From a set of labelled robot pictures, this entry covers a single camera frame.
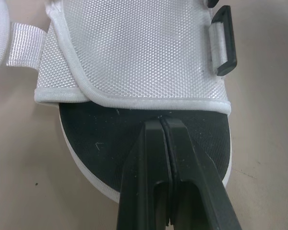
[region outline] black plastic clamp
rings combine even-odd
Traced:
[[[117,230],[240,230],[213,161],[186,126],[147,121],[123,170]]]

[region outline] white fabric edge binding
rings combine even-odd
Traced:
[[[62,120],[61,120],[61,116],[60,117],[60,124],[61,124],[61,128],[62,128],[62,132],[63,132],[63,136],[66,142],[66,145],[69,149],[69,151],[71,152],[72,158],[75,161],[76,165],[78,166],[79,170],[82,172],[82,174],[86,177],[86,179],[98,190],[100,191],[102,194],[104,194],[106,197],[108,197],[109,199],[115,201],[116,203],[120,202],[120,193],[116,190],[114,190],[113,188],[111,188],[110,186],[106,185],[104,182],[102,182],[101,180],[99,180],[94,174],[92,174],[91,171],[88,170],[88,168],[82,163],[82,161],[79,159],[79,157],[77,156],[77,154],[75,153],[75,151],[73,150],[71,144],[69,143],[64,128],[63,128],[63,124],[62,124]],[[224,187],[226,187],[228,180],[229,180],[229,176],[230,176],[230,172],[231,172],[231,164],[232,164],[232,144],[231,144],[231,135],[230,135],[230,157],[229,157],[229,163],[228,163],[228,168],[226,171],[226,174],[222,180],[222,183],[224,185]]]
[[[46,12],[52,20],[57,33],[60,49],[70,67],[70,70],[81,91],[93,102],[105,106],[128,109],[175,109],[175,110],[205,110],[229,115],[230,102],[215,99],[136,99],[117,97],[94,87],[86,77],[82,65],[72,45],[67,23],[62,11],[61,1],[46,3]]]
[[[10,37],[9,9],[4,0],[0,0],[0,65],[5,59]]]
[[[37,88],[34,93],[36,103],[81,103],[90,101],[79,88]]]

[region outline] white nylon strap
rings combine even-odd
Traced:
[[[213,72],[227,62],[226,41],[223,23],[212,23],[209,27]]]
[[[6,65],[38,70],[46,36],[47,33],[37,27],[12,23],[11,44]]]

